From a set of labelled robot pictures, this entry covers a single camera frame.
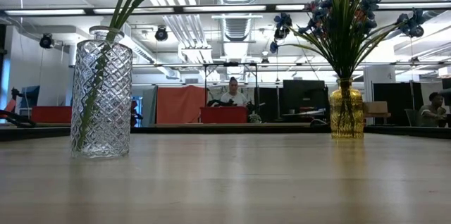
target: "chair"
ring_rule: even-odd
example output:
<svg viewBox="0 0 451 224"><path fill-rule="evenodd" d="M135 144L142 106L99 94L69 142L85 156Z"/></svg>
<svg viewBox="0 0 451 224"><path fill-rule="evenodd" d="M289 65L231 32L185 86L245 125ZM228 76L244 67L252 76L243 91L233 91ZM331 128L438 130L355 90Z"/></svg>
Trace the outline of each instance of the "chair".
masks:
<svg viewBox="0 0 451 224"><path fill-rule="evenodd" d="M416 124L416 118L418 118L418 111L415 111L413 109L410 108L406 108L405 109L406 114L407 114L407 119L409 119L409 124L410 126L417 126Z"/></svg>

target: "person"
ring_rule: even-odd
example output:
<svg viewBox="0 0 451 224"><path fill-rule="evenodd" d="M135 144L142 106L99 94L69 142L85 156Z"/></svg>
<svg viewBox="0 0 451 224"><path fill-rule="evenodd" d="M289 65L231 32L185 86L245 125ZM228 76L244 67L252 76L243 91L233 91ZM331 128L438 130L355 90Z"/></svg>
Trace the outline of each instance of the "person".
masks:
<svg viewBox="0 0 451 224"><path fill-rule="evenodd" d="M232 100L237 106L246 106L247 104L247 98L238 92L238 81L235 77L231 77L228 83L228 92L221 97L222 102L226 103L229 100Z"/></svg>
<svg viewBox="0 0 451 224"><path fill-rule="evenodd" d="M446 119L446 110L442 107L443 97L434 92L429 95L431 104L423 105L419 111L418 126L438 127L439 120Z"/></svg>

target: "computer monitor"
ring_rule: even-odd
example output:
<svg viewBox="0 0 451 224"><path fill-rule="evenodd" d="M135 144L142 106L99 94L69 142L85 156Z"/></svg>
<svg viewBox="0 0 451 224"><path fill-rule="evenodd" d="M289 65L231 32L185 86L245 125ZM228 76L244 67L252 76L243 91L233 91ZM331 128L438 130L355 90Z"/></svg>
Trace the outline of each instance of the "computer monitor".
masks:
<svg viewBox="0 0 451 224"><path fill-rule="evenodd" d="M37 97L39 96L40 88L40 86L23 87L21 92L23 97L20 101L20 107L32 108L33 106L37 106Z"/></svg>
<svg viewBox="0 0 451 224"><path fill-rule="evenodd" d="M284 80L283 107L299 112L302 107L328 108L328 93L322 80Z"/></svg>

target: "glass vase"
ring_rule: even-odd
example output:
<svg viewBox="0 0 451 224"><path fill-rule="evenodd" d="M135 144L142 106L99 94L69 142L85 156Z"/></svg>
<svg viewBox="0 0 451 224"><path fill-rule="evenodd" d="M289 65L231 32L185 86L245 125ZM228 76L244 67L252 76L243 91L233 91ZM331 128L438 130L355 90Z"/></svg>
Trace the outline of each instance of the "glass vase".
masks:
<svg viewBox="0 0 451 224"><path fill-rule="evenodd" d="M115 157L130 141L132 50L118 42L123 33L97 26L94 39L77 45L73 85L73 157Z"/></svg>
<svg viewBox="0 0 451 224"><path fill-rule="evenodd" d="M338 80L338 90L330 95L330 127L333 139L364 138L364 105L352 80Z"/></svg>

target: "green stem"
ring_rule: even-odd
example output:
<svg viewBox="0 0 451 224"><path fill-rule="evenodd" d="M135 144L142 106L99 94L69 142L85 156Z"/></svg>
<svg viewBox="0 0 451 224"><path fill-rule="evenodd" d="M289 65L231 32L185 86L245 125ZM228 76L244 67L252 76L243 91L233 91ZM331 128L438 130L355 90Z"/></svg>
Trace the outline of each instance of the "green stem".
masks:
<svg viewBox="0 0 451 224"><path fill-rule="evenodd" d="M122 27L122 25L123 25L122 22L125 22L125 21L127 20L128 17L125 17L125 15L127 15L127 9L128 9L128 7L130 6L130 4L132 3L132 1L133 1L133 0L127 0L127 1L125 2L125 5L124 5L124 7L123 7L123 9L122 9L122 11L121 11L121 14L119 15L117 21L115 22L115 25L113 26L114 28L116 28L116 29L119 30L119 29Z"/></svg>
<svg viewBox="0 0 451 224"><path fill-rule="evenodd" d="M117 20L118 14L119 14L119 10L121 9L123 1L124 0L119 0L118 3L116 4L116 9L114 10L114 14L113 14L113 18L111 19L110 27L114 27L114 25L116 24L116 20Z"/></svg>
<svg viewBox="0 0 451 224"><path fill-rule="evenodd" d="M122 21L119 22L119 26L118 26L119 28L121 28L127 22L127 19L130 17L130 15L133 13L134 10L135 10L134 6L132 6L128 10L128 12L123 16Z"/></svg>
<svg viewBox="0 0 451 224"><path fill-rule="evenodd" d="M99 92L101 91L101 86L104 79L104 70L106 64L108 63L106 57L108 52L111 50L111 44L114 43L116 35L117 32L114 31L110 31L106 35L104 47L101 50L100 57L97 59L97 64L95 68L97 71L94 72L94 79L91 84L91 90L87 94L88 98L86 100L86 104L83 109L82 123L80 125L80 138L78 141L76 141L76 143L74 143L76 144L75 145L76 151L82 151L83 145L85 143L89 121L91 120L91 117L96 109L95 102Z"/></svg>

